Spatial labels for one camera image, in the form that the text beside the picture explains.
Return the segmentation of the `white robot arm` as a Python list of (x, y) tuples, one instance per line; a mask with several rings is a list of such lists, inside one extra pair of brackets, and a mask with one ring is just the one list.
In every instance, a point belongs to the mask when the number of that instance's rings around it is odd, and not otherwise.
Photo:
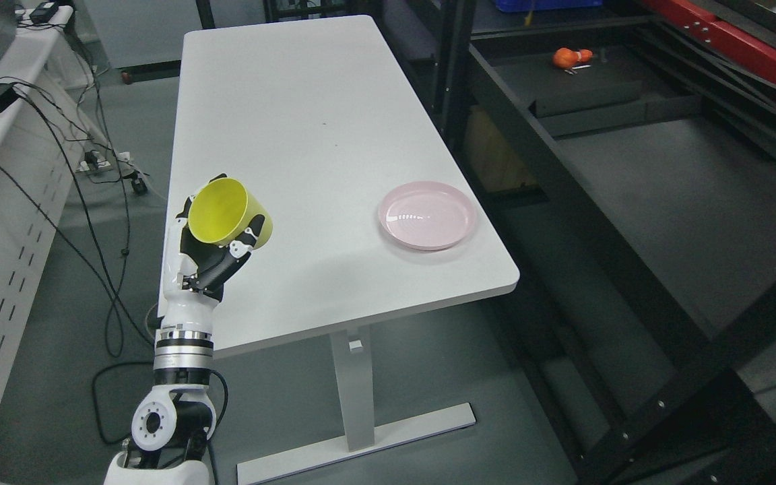
[(105, 484), (212, 482), (205, 454), (220, 420), (207, 394), (213, 358), (209, 329), (157, 329), (153, 387), (133, 412), (129, 436), (110, 462)]

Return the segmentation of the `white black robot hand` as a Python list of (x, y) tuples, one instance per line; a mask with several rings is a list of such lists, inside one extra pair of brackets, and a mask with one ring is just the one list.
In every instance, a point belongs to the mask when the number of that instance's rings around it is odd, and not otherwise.
[(191, 199), (198, 190), (185, 197), (167, 226), (161, 269), (161, 296), (166, 309), (161, 329), (212, 333), (212, 313), (224, 297), (224, 285), (256, 251), (253, 246), (265, 221), (256, 216), (227, 245), (200, 242), (192, 236), (187, 218)]

